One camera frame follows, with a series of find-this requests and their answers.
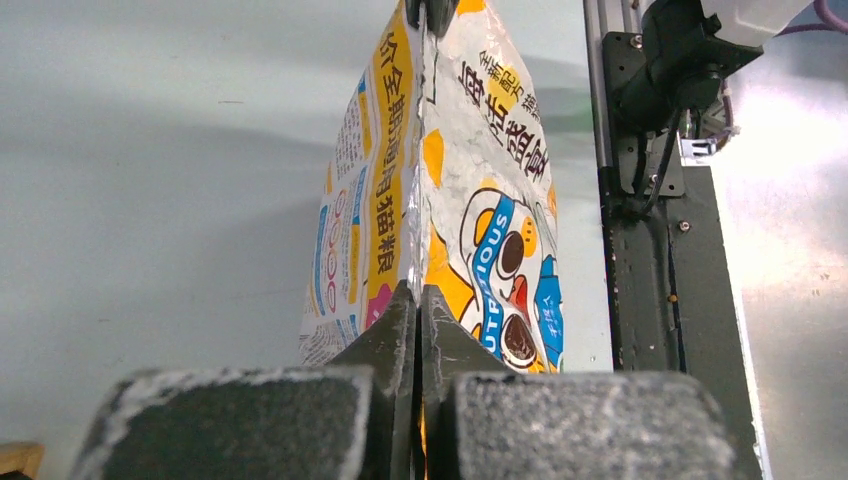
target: yellow stripe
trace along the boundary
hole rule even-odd
[[[368,119],[368,100],[364,92],[359,94],[359,112],[362,117],[362,147],[367,160],[368,155],[371,155],[371,122]]]
[[[415,72],[413,70],[412,55],[409,48],[409,40],[406,34],[406,25],[403,21],[401,5],[395,10],[386,31],[380,38],[380,43],[374,52],[373,70],[376,83],[374,95],[377,100],[377,110],[380,118],[380,147],[374,162],[374,177],[369,195],[371,225],[371,238],[369,244],[370,265],[368,270],[368,298],[377,296],[383,285],[394,289],[397,283],[397,269],[400,261],[401,238],[400,226],[403,222],[401,213],[403,209],[403,192],[401,190],[401,172],[404,165],[404,137],[409,125],[409,111],[413,106],[413,81]],[[395,81],[395,91],[390,91],[387,83]],[[401,121],[396,130],[390,132],[392,119],[392,105],[397,105],[400,99],[403,101]],[[394,159],[387,155],[389,150],[390,136],[399,136],[397,156]],[[388,189],[381,192],[380,184],[390,182]],[[385,268],[386,262],[381,261],[381,254],[386,253],[386,248],[381,249],[381,244],[393,239],[393,259],[391,268]]]

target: black mounting plate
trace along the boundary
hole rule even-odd
[[[609,32],[601,42],[604,62],[604,87],[606,88],[607,118],[610,122],[610,142],[613,166],[618,171],[619,187],[629,195],[635,195],[634,183],[639,165],[639,141],[636,133],[628,131],[618,122],[615,106],[615,92],[623,87],[633,75],[645,64],[645,55],[640,45],[634,40],[639,35],[625,32]],[[647,175],[656,173],[662,156],[665,134],[648,139]],[[648,185],[644,195],[651,192],[653,185]],[[681,197],[685,193],[683,183],[683,167],[680,162],[678,142],[674,144],[671,163],[665,175],[660,195],[663,197]]]

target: metal panel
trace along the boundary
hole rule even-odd
[[[848,1],[830,0],[842,17]],[[815,21],[811,9],[793,23]],[[776,38],[731,77],[713,159],[774,478],[848,471],[848,36]]]

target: white packaging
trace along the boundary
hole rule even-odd
[[[330,360],[400,280],[521,372],[562,368],[556,195],[533,85],[499,17],[461,0],[444,38],[400,2],[339,133],[301,330]]]

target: plastic bag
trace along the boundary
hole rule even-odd
[[[436,40],[400,2],[327,172],[301,354],[322,364],[393,289],[438,285],[520,372],[562,368],[556,194],[530,75],[494,10],[462,0]]]

